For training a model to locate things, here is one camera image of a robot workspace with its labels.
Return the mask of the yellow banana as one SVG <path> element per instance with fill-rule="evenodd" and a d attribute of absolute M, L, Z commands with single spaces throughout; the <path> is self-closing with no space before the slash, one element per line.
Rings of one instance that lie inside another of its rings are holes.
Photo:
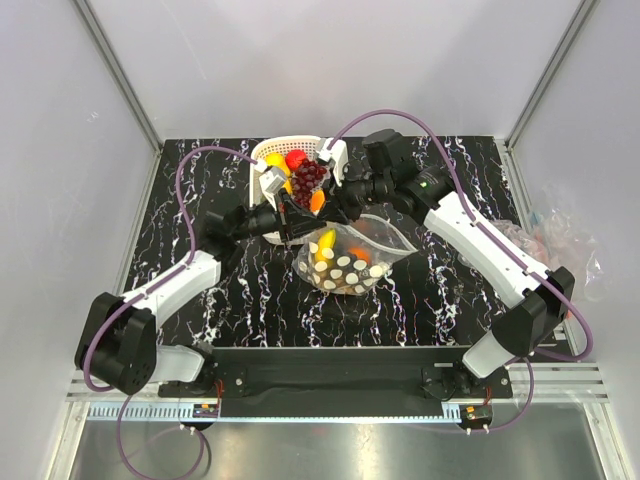
<path fill-rule="evenodd" d="M 329 261 L 334 258 L 334 246 L 337 234 L 335 229 L 327 229 L 315 243 L 314 259 L 316 262 Z"/>

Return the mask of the purple red grape bunch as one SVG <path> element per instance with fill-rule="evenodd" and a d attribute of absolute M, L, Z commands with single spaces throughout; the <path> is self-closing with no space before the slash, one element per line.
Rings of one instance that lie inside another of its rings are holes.
<path fill-rule="evenodd" d="M 316 161 L 305 159 L 293 173 L 291 180 L 294 201 L 301 207 L 310 208 L 311 198 L 325 179 L 327 168 Z"/>

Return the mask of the clear dotted zip bag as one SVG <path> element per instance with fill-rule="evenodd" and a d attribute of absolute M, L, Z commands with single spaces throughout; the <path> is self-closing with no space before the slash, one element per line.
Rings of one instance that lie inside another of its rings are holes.
<path fill-rule="evenodd" d="M 316 262 L 314 259 L 315 243 L 327 229 L 336 230 L 335 255 L 332 260 Z M 370 262 L 359 260 L 350 254 L 348 250 L 352 247 L 366 249 L 370 253 Z M 301 280 L 309 283 L 312 287 L 314 286 L 308 279 L 312 273 L 349 267 L 357 270 L 373 266 L 383 267 L 385 273 L 380 278 L 382 279 L 391 272 L 395 263 L 416 252 L 416 247 L 391 223 L 378 216 L 364 214 L 357 221 L 348 225 L 329 223 L 326 227 L 310 234 L 298 251 L 293 268 Z"/>

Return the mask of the orange fruit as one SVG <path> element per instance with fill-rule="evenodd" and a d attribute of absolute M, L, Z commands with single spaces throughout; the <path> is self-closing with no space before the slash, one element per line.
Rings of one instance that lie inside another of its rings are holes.
<path fill-rule="evenodd" d="M 359 260 L 370 262 L 370 253 L 366 249 L 359 248 L 359 247 L 352 247 L 348 250 L 348 252 L 354 255 L 355 257 L 357 257 Z"/>

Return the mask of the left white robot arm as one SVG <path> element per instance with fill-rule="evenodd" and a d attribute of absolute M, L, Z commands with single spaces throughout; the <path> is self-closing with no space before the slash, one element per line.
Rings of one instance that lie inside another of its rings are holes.
<path fill-rule="evenodd" d="M 291 241 L 309 234 L 324 226 L 319 217 L 324 204 L 319 192 L 303 203 L 280 191 L 273 202 L 201 212 L 185 257 L 141 287 L 123 295 L 105 292 L 92 302 L 75 356 L 86 386 L 134 395 L 149 383 L 180 382 L 193 395 L 208 394 L 216 372 L 205 365 L 203 353 L 158 345 L 158 329 L 235 270 L 243 240 L 276 232 Z"/>

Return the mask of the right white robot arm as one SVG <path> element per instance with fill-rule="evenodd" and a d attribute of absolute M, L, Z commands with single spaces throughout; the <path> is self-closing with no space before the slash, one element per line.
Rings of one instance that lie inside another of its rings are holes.
<path fill-rule="evenodd" d="M 564 267 L 551 271 L 518 248 L 457 191 L 450 173 L 420 167 L 398 132 L 381 130 L 362 145 L 371 172 L 347 180 L 343 141 L 319 140 L 315 158 L 332 177 L 320 213 L 331 221 L 354 220 L 366 205 L 389 203 L 444 239 L 489 282 L 507 311 L 464 353 L 453 374 L 460 393 L 476 396 L 495 370 L 528 356 L 565 320 L 574 276 Z"/>

